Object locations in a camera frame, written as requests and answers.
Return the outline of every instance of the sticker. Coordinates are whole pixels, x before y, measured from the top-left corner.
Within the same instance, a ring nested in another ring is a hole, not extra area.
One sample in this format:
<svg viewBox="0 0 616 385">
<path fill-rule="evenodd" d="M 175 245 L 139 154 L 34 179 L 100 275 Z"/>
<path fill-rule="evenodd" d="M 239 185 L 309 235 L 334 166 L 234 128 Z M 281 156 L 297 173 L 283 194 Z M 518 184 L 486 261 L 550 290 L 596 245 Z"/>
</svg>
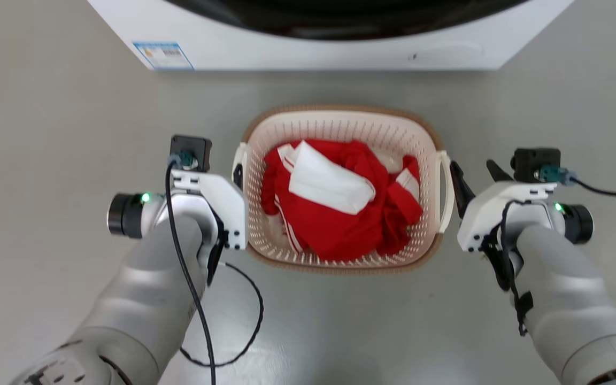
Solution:
<svg viewBox="0 0 616 385">
<path fill-rule="evenodd" d="M 153 69 L 194 69 L 189 59 L 176 42 L 133 42 Z"/>
</svg>

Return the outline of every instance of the white towel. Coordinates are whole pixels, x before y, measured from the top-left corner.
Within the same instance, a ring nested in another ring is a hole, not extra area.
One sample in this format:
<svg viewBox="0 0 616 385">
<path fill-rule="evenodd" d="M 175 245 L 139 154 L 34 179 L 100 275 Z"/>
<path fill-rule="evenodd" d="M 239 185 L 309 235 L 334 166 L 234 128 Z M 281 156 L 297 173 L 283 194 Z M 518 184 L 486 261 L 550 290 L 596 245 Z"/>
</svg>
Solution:
<svg viewBox="0 0 616 385">
<path fill-rule="evenodd" d="M 316 204 L 355 215 L 376 195 L 374 186 L 357 173 L 332 163 L 305 141 L 277 149 L 291 173 L 289 192 Z"/>
</svg>

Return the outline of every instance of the basket handle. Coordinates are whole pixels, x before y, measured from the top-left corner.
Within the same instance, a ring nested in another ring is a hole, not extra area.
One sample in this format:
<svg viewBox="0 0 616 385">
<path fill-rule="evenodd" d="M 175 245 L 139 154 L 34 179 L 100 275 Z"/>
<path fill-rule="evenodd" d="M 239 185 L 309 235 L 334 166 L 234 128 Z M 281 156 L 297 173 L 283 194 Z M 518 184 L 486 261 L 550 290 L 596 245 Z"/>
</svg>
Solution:
<svg viewBox="0 0 616 385">
<path fill-rule="evenodd" d="M 248 161 L 247 144 L 241 142 L 239 147 L 237 147 L 237 152 L 234 153 L 234 161 L 232 162 L 232 182 L 242 191 L 244 191 L 244 171 L 246 171 Z"/>
<path fill-rule="evenodd" d="M 455 190 L 453 190 L 453 183 L 451 182 L 450 177 L 450 158 L 445 150 L 439 151 L 437 153 L 437 167 L 443 169 L 443 177 L 445 178 L 445 202 L 443 204 L 443 213 L 441 214 L 441 219 L 438 220 L 438 232 L 443 234 L 445 229 L 448 227 L 450 223 L 450 217 L 453 215 L 453 204 L 455 203 Z M 440 181 L 440 173 L 437 173 L 437 219 L 438 219 L 438 210 L 441 208 L 441 181 Z"/>
</svg>

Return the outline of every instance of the red clothing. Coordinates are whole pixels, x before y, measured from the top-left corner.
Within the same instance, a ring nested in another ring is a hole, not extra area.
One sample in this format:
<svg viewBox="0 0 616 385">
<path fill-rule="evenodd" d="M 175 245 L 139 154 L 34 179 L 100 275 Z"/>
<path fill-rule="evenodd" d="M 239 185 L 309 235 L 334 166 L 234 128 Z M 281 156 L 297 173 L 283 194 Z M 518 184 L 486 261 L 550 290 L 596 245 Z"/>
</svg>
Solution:
<svg viewBox="0 0 616 385">
<path fill-rule="evenodd" d="M 376 195 L 353 215 L 325 207 L 289 192 L 291 171 L 278 151 L 265 161 L 261 205 L 268 215 L 281 214 L 296 251 L 313 249 L 324 260 L 350 261 L 376 249 L 380 255 L 396 254 L 408 244 L 409 225 L 420 220 L 417 160 L 403 158 L 403 171 L 389 175 L 370 148 L 362 142 L 306 141 L 333 163 L 369 180 Z M 300 141 L 292 142 L 296 148 Z"/>
</svg>

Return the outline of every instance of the gray floor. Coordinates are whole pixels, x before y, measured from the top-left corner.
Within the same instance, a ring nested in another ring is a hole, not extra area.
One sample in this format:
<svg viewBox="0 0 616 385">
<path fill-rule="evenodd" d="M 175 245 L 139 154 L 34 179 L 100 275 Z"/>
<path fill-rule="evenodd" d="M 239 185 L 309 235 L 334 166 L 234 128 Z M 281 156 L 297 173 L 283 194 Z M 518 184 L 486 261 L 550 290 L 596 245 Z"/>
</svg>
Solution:
<svg viewBox="0 0 616 385">
<path fill-rule="evenodd" d="M 559 146 L 564 163 L 616 187 L 616 1 L 579 0 L 498 73 L 152 73 L 85 2 L 0 2 L 0 383 L 73 331 L 132 246 L 105 229 L 118 191 L 161 190 L 174 133 L 208 136 L 227 173 L 242 130 L 288 103 L 366 103 L 416 112 L 442 133 L 477 190 L 486 158 Z M 578 188 L 596 237 L 584 247 L 616 298 L 616 199 Z M 254 277 L 266 322 L 220 383 L 555 383 L 516 331 L 486 261 L 460 253 L 457 219 L 413 273 L 334 278 L 225 259 Z M 217 355 L 255 322 L 252 293 L 222 272 L 207 292 Z M 205 357 L 198 322 L 186 341 Z M 176 357 L 163 384 L 208 383 Z"/>
</svg>

